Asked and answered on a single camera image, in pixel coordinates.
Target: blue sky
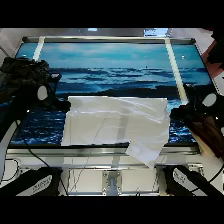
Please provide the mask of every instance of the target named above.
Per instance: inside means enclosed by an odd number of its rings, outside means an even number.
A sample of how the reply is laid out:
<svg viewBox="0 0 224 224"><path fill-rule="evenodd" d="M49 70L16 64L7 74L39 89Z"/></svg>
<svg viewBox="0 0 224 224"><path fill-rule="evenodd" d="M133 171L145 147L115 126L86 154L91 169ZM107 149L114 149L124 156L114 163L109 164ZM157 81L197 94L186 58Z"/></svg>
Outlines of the blue sky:
<svg viewBox="0 0 224 224"><path fill-rule="evenodd" d="M23 44L18 56L31 57L35 46ZM193 45L172 47L179 68L204 67ZM165 44L45 43L39 60L51 68L171 68Z"/></svg>

